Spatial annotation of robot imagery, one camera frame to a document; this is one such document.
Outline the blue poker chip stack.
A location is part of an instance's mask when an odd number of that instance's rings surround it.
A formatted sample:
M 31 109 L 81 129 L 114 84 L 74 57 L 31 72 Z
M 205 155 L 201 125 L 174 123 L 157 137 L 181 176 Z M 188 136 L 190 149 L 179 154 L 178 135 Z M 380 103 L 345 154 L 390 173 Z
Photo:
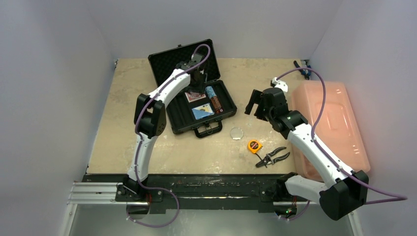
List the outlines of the blue poker chip stack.
M 205 91 L 209 97 L 215 96 L 214 89 L 211 86 L 206 87 Z

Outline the clear round disc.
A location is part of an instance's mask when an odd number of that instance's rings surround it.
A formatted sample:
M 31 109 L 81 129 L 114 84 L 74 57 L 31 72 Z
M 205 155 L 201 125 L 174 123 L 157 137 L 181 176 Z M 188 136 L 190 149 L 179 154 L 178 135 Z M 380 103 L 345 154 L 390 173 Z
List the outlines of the clear round disc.
M 230 136 L 233 140 L 241 140 L 243 138 L 244 131 L 239 127 L 233 127 L 230 131 Z

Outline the black poker set case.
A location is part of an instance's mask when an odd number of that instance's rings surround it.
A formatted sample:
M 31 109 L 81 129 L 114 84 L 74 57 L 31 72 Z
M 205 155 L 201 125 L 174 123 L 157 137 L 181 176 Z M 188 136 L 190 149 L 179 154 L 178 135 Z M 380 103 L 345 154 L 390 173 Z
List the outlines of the black poker set case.
M 220 71 L 213 41 L 206 39 L 148 56 L 156 84 L 171 78 L 175 69 L 183 71 L 203 64 L 189 72 L 191 84 L 181 89 L 166 105 L 171 129 L 179 135 L 193 130 L 196 137 L 204 138 L 219 133 L 222 121 L 232 117 L 237 107 L 220 79 Z

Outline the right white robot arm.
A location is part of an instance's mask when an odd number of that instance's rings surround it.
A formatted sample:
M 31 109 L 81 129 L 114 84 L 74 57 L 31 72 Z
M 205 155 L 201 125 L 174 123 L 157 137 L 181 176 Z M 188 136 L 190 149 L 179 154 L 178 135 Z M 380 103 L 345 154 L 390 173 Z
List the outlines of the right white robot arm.
M 253 90 L 245 114 L 250 114 L 254 105 L 258 106 L 255 117 L 269 122 L 274 131 L 295 145 L 322 178 L 318 182 L 296 173 L 286 174 L 277 181 L 276 193 L 280 199 L 297 196 L 318 203 L 335 221 L 366 203 L 368 175 L 354 171 L 329 150 L 307 119 L 299 111 L 289 110 L 282 89 Z

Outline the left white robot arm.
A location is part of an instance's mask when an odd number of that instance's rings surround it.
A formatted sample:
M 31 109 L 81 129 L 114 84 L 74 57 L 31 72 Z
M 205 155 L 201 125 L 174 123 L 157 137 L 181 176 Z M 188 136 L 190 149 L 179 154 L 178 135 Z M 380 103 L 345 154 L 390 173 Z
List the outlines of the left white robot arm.
M 134 118 L 136 151 L 127 177 L 123 181 L 123 188 L 134 201 L 144 199 L 149 189 L 145 186 L 149 175 L 149 162 L 155 142 L 166 127 L 166 107 L 188 86 L 195 91 L 201 90 L 205 82 L 204 69 L 203 61 L 179 63 L 169 78 L 157 89 L 147 95 L 138 96 L 137 113 Z

